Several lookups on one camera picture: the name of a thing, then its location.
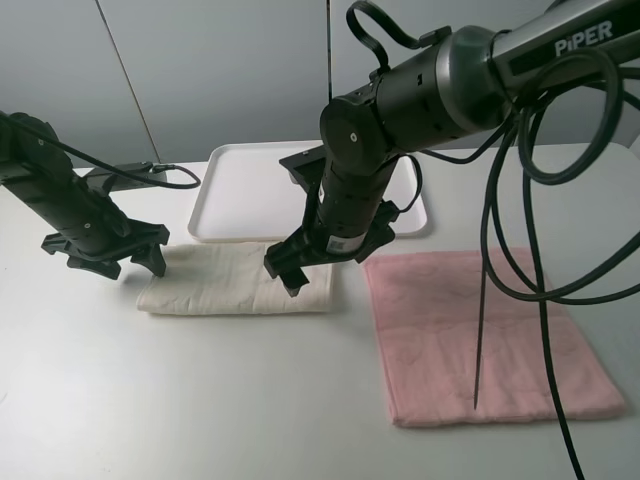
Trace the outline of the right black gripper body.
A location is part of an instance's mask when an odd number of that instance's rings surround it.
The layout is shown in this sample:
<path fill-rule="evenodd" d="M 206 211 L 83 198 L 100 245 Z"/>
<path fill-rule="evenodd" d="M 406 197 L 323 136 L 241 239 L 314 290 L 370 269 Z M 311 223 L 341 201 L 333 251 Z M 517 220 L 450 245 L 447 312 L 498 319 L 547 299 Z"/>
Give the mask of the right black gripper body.
<path fill-rule="evenodd" d="M 293 234 L 310 238 L 320 263 L 364 261 L 395 239 L 390 223 L 399 209 L 383 200 L 390 178 L 325 174 L 311 192 L 307 219 Z"/>

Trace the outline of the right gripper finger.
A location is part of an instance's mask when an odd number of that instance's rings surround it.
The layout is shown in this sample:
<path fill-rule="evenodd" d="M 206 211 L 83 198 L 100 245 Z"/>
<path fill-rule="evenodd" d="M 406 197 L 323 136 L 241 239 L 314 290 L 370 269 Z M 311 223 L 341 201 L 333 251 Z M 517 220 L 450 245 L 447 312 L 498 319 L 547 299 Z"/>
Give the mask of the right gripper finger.
<path fill-rule="evenodd" d="M 318 251 L 306 234 L 292 234 L 286 240 L 267 248 L 264 266 L 275 279 L 302 278 L 303 268 L 320 263 Z"/>
<path fill-rule="evenodd" d="M 301 268 L 281 273 L 280 279 L 290 296 L 297 296 L 301 288 L 308 284 L 308 278 Z"/>

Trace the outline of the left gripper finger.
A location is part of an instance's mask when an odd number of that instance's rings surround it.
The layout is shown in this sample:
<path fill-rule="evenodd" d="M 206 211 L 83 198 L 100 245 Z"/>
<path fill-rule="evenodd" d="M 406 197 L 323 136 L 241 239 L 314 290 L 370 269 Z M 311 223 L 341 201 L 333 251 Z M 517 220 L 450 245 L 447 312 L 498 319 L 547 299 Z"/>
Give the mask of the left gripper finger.
<path fill-rule="evenodd" d="M 149 270 L 155 277 L 163 277 L 166 263 L 159 244 L 151 244 L 136 251 L 130 261 Z"/>
<path fill-rule="evenodd" d="M 117 279 L 121 272 L 118 262 L 112 260 L 94 261 L 70 256 L 67 266 L 71 269 L 84 270 L 108 279 Z"/>

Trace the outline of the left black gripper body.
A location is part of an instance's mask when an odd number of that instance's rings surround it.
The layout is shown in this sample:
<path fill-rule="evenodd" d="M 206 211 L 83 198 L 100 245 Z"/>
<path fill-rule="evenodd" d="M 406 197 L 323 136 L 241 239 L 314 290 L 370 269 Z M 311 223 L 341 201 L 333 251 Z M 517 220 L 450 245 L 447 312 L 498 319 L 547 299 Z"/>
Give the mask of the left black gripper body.
<path fill-rule="evenodd" d="M 168 229 L 127 217 L 110 199 L 94 191 L 47 194 L 40 200 L 40 217 L 56 230 L 41 248 L 86 260 L 120 262 L 142 247 L 168 243 Z"/>

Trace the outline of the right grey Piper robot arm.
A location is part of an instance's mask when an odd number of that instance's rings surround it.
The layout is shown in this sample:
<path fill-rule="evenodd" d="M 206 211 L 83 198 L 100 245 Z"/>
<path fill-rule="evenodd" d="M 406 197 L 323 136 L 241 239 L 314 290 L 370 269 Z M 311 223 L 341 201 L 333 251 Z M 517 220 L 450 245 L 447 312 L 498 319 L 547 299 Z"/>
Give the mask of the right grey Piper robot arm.
<path fill-rule="evenodd" d="M 516 143 L 527 176 L 557 185 L 589 168 L 610 142 L 637 76 L 635 1 L 558 1 L 514 30 L 442 27 L 407 35 L 381 8 L 353 3 L 347 24 L 379 66 L 362 87 L 333 98 L 320 117 L 320 146 L 283 158 L 306 194 L 301 226 L 269 247 L 268 274 L 296 296 L 305 269 L 362 262 L 393 241 L 399 208 L 384 192 L 400 158 L 487 131 Z M 602 122 L 565 170 L 547 174 L 531 159 L 534 122 L 566 90 L 602 85 Z"/>

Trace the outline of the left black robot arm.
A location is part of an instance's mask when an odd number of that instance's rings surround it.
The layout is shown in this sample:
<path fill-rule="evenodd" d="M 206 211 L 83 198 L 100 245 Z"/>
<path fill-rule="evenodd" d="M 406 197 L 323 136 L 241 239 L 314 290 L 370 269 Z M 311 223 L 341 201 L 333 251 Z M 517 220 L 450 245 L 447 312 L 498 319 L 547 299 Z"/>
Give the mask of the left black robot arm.
<path fill-rule="evenodd" d="M 1 185 L 56 230 L 41 248 L 112 280 L 126 258 L 162 277 L 168 229 L 127 217 L 109 196 L 111 184 L 79 176 L 56 139 L 48 123 L 27 114 L 1 116 Z"/>

